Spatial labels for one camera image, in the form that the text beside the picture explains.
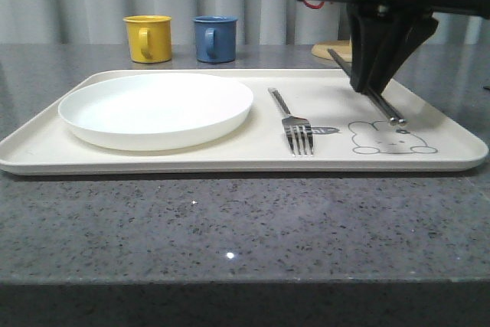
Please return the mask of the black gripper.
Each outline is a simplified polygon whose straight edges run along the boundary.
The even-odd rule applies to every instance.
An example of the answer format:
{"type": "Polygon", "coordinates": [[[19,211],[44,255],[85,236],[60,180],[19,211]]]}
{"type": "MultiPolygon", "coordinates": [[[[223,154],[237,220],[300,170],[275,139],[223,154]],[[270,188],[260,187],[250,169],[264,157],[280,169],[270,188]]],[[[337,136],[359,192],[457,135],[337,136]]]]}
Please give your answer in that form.
{"type": "Polygon", "coordinates": [[[489,16],[489,0],[355,0],[347,5],[355,91],[382,93],[406,59],[435,33],[439,22],[431,13],[401,15],[401,8],[489,16]]]}

